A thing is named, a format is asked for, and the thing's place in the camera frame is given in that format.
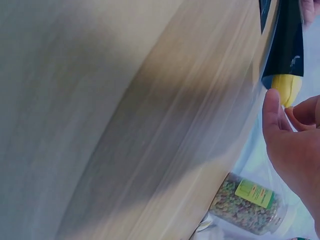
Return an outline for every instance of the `clear plastic container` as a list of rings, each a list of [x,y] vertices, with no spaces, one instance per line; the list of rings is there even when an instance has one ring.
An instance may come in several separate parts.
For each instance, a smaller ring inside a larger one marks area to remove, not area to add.
[[[295,218],[279,194],[234,173],[222,183],[209,211],[255,235],[284,235]]]

